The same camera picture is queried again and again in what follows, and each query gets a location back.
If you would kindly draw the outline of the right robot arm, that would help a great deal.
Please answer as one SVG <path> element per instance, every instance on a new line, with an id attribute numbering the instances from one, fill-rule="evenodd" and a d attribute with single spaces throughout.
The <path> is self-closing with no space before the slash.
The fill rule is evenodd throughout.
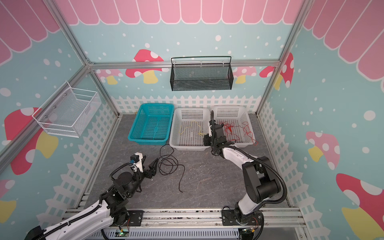
<path id="1" fill-rule="evenodd" d="M 282 203 L 288 195 L 283 177 L 272 167 L 269 158 L 255 157 L 228 141 L 224 134 L 224 124 L 219 124 L 210 113 L 210 132 L 204 136 L 204 145 L 210 146 L 214 156 L 220 156 L 239 167 L 243 172 L 246 194 L 236 203 L 233 210 L 222 209 L 223 224 L 263 225 L 264 205 Z"/>

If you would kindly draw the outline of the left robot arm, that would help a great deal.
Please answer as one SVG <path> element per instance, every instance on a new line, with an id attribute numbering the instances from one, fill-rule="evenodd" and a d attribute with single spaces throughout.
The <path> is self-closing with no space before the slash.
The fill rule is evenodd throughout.
<path id="1" fill-rule="evenodd" d="M 26 240 L 84 240 L 100 231 L 107 240 L 104 229 L 140 226 L 143 211 L 128 211 L 126 205 L 135 193 L 142 192 L 141 184 L 157 173 L 159 159 L 146 169 L 146 156 L 136 153 L 131 160 L 112 171 L 109 178 L 113 184 L 99 199 L 80 213 L 50 227 L 37 226 L 30 230 Z"/>

